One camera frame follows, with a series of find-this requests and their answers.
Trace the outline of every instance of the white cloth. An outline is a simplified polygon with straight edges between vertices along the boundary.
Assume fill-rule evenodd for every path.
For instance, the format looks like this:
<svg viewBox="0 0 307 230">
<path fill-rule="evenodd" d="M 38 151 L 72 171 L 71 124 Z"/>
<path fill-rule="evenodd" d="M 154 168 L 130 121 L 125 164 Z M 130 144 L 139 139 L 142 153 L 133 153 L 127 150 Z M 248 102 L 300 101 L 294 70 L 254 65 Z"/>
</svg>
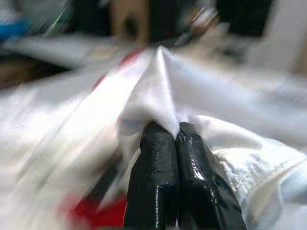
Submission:
<svg viewBox="0 0 307 230">
<path fill-rule="evenodd" d="M 295 111 L 286 104 L 280 106 L 287 117 L 276 119 L 267 98 L 241 91 L 214 75 L 176 60 L 164 48 L 154 55 L 144 52 L 136 61 L 111 71 L 84 100 L 58 108 L 65 119 L 50 119 L 52 128 L 43 126 L 43 132 L 33 139 L 34 147 L 22 152 L 17 143 L 8 152 L 6 146 L 14 142 L 1 145 L 1 229 L 70 229 L 55 209 L 69 194 L 82 196 L 119 147 L 127 170 L 122 180 L 112 185 L 103 205 L 118 191 L 126 191 L 140 153 L 141 133 L 152 120 L 174 137 L 180 121 L 196 126 L 214 167 L 224 169 L 249 229 L 287 229 L 283 223 L 293 221 L 302 226 L 306 221 L 294 214 L 306 214 L 301 198 L 307 191 L 302 169 L 306 156 L 272 138 L 291 144 L 299 136 L 301 140 L 295 144 L 304 148 L 306 122 L 293 119 L 289 110 Z M 286 118 L 288 123 L 280 124 Z M 297 133 L 292 130 L 299 125 Z M 39 124 L 33 130 L 39 131 Z M 256 133 L 266 134 L 266 138 Z M 16 156 L 13 162 L 20 167 L 11 167 L 12 161 L 7 164 L 8 155 Z M 31 157 L 23 166 L 28 155 Z M 288 189 L 293 185 L 296 190 Z M 282 200 L 274 199 L 276 193 L 282 194 Z M 268 204 L 282 207 L 282 211 L 268 209 Z"/>
</svg>

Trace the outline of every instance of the blue object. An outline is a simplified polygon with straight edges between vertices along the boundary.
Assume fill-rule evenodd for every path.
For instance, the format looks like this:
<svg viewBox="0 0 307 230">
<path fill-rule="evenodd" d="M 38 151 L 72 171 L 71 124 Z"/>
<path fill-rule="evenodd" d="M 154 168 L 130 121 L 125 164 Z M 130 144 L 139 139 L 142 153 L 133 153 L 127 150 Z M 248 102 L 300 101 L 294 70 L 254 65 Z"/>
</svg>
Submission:
<svg viewBox="0 0 307 230">
<path fill-rule="evenodd" d="M 0 22 L 0 39 L 22 36 L 28 29 L 29 25 L 26 20 L 18 20 L 12 24 L 1 24 Z"/>
</svg>

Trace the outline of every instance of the white fabric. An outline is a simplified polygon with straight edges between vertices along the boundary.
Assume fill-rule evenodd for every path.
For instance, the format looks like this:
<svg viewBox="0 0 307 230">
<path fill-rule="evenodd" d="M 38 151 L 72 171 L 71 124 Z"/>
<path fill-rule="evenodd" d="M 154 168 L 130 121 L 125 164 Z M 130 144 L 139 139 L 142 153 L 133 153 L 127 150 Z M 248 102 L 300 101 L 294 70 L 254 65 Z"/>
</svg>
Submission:
<svg viewBox="0 0 307 230">
<path fill-rule="evenodd" d="M 280 106 L 287 117 L 275 119 L 267 98 L 243 92 L 214 75 L 199 72 L 159 48 L 154 55 L 145 52 L 136 61 L 110 72 L 84 100 L 59 107 L 62 120 L 49 116 L 48 121 L 46 115 L 40 115 L 49 126 L 40 130 L 39 124 L 33 128 L 29 123 L 29 128 L 37 130 L 37 136 L 29 140 L 33 146 L 28 147 L 26 140 L 25 144 L 11 141 L 0 145 L 0 229 L 70 229 L 55 210 L 69 194 L 82 196 L 118 152 L 123 152 L 127 170 L 112 185 L 102 205 L 126 191 L 130 170 L 140 153 L 140 135 L 152 120 L 174 137 L 180 121 L 196 126 L 215 161 L 214 167 L 225 170 L 249 229 L 287 229 L 286 222 L 306 224 L 294 215 L 306 214 L 301 198 L 307 191 L 303 173 L 306 156 L 272 140 L 293 143 L 299 136 L 295 144 L 304 148 L 306 122 L 294 119 L 289 112 L 294 113 L 294 109 L 286 104 Z M 280 124 L 286 118 L 288 122 Z M 8 122 L 9 113 L 1 119 Z M 292 130 L 299 125 L 300 130 Z M 27 129 L 21 129 L 20 135 Z M 255 132 L 265 133 L 267 138 Z M 14 144 L 8 152 L 6 146 Z M 28 155 L 31 157 L 25 167 Z M 14 158 L 8 164 L 9 156 Z M 23 167 L 11 167 L 12 162 Z M 274 199 L 276 193 L 282 194 L 281 200 Z M 267 205 L 283 208 L 277 212 Z"/>
</svg>

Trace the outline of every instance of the garment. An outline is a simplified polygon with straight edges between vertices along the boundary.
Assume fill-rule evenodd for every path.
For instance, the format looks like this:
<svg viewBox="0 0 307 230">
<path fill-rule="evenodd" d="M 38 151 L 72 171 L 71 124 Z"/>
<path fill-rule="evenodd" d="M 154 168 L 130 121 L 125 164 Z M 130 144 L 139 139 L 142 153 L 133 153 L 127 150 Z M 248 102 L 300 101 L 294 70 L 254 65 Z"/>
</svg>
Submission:
<svg viewBox="0 0 307 230">
<path fill-rule="evenodd" d="M 248 229 L 283 229 L 287 222 L 306 224 L 295 215 L 306 214 L 300 198 L 307 190 L 303 177 L 306 155 L 289 147 L 306 148 L 306 97 L 297 97 L 297 89 L 304 89 L 305 82 L 291 79 L 293 84 L 287 84 L 287 90 L 276 87 L 268 93 L 266 87 L 274 84 L 268 86 L 270 80 L 262 81 L 266 75 L 258 73 L 256 79 L 252 74 L 241 79 L 241 83 L 254 80 L 252 85 L 239 87 L 238 82 L 223 80 L 218 72 L 200 71 L 160 47 L 110 71 L 85 98 L 53 106 L 50 111 L 56 113 L 41 113 L 41 119 L 31 120 L 34 123 L 25 129 L 11 126 L 18 132 L 10 132 L 11 140 L 0 139 L 1 229 L 70 229 L 57 212 L 59 206 L 67 197 L 81 198 L 120 149 L 126 170 L 121 180 L 111 185 L 101 208 L 108 205 L 115 194 L 128 190 L 130 171 L 140 154 L 141 134 L 151 121 L 174 138 L 179 122 L 196 127 L 213 169 L 225 172 L 220 176 L 235 193 Z M 14 100 L 2 99 L 1 105 L 7 109 L 1 113 L 5 121 L 1 134 L 5 136 L 5 124 L 17 123 L 9 111 L 14 111 L 9 106 Z M 35 103 L 33 107 L 36 111 L 45 108 Z M 24 115 L 32 115 L 31 109 L 25 111 Z M 35 138 L 21 139 L 30 128 Z M 291 181 L 297 189 L 288 189 L 276 200 L 274 194 L 288 188 L 286 185 L 292 187 Z M 263 202 L 256 202 L 259 197 Z M 279 213 L 267 215 L 267 205 L 280 204 Z"/>
</svg>

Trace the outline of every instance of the red patch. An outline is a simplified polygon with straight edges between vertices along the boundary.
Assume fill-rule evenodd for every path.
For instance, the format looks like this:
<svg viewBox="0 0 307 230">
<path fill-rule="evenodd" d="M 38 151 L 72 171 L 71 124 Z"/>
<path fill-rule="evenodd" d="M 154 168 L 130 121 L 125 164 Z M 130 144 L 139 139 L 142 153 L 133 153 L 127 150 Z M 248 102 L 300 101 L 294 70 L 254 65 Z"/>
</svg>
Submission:
<svg viewBox="0 0 307 230">
<path fill-rule="evenodd" d="M 134 50 L 130 53 L 128 53 L 121 61 L 122 66 L 125 66 L 129 63 L 131 63 L 133 60 L 135 60 L 139 54 L 143 51 L 143 48 L 139 48 L 137 50 Z"/>
<path fill-rule="evenodd" d="M 84 200 L 77 206 L 73 205 L 74 199 L 63 202 L 60 213 L 68 214 L 72 226 L 78 226 L 84 221 L 95 230 L 101 227 L 122 227 L 126 209 L 126 197 L 114 201 L 104 209 L 97 210 L 98 205 Z"/>
<path fill-rule="evenodd" d="M 106 77 L 106 74 L 104 74 L 104 75 L 102 75 L 100 78 L 99 78 L 99 80 L 95 83 L 95 85 L 93 86 L 93 90 L 95 90 L 97 87 L 98 87 L 98 85 L 100 85 L 100 83 L 105 79 L 105 77 Z"/>
</svg>

